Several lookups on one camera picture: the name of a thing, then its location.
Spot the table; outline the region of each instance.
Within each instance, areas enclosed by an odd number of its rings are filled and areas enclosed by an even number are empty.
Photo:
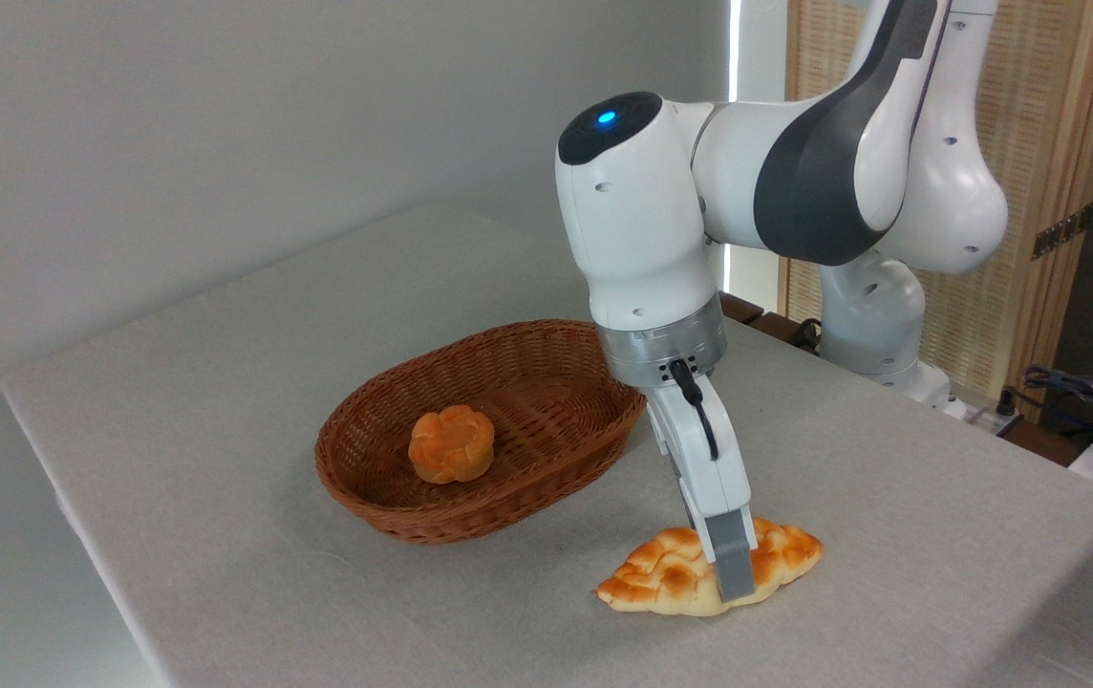
[[[424,548],[328,497],[316,431],[398,362],[586,318],[563,243],[428,206],[11,371],[3,390],[171,685],[1093,685],[1093,480],[730,327],[752,510],[824,540],[763,605],[620,615],[595,584],[685,523],[647,420],[602,478]]]

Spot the bamboo blind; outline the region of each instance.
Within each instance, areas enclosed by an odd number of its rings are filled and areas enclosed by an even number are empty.
[[[865,11],[792,0],[790,97],[835,86]],[[917,270],[927,296],[921,358],[996,395],[1031,362],[1049,365],[1081,236],[1032,260],[1036,235],[1093,199],[1093,0],[1001,0],[977,101],[979,143],[1009,199],[1000,248],[974,273]],[[781,261],[781,306],[822,316],[818,270]]]

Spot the round bun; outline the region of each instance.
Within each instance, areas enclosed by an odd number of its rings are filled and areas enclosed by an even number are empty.
[[[465,482],[490,469],[494,441],[495,429],[484,413],[449,406],[439,413],[424,413],[414,423],[408,454],[420,478],[436,485]]]

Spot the wicker basket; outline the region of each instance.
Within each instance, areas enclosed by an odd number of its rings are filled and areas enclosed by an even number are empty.
[[[469,405],[495,427],[495,462],[475,480],[414,474],[411,427]],[[376,530],[415,544],[459,543],[528,517],[621,456],[644,397],[611,377],[593,326],[514,323],[473,335],[364,383],[316,444],[321,483]]]

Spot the croissant-shaped bread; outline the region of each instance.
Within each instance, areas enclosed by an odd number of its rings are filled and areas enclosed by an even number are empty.
[[[620,613],[715,616],[765,600],[823,558],[823,544],[796,525],[755,517],[755,537],[760,541],[751,551],[755,593],[738,600],[721,600],[717,574],[704,558],[700,535],[690,527],[657,533],[628,555],[595,594]]]
[[[495,429],[485,415],[469,406],[449,406],[414,423],[408,453],[420,478],[437,485],[465,482],[490,469],[494,441]]]

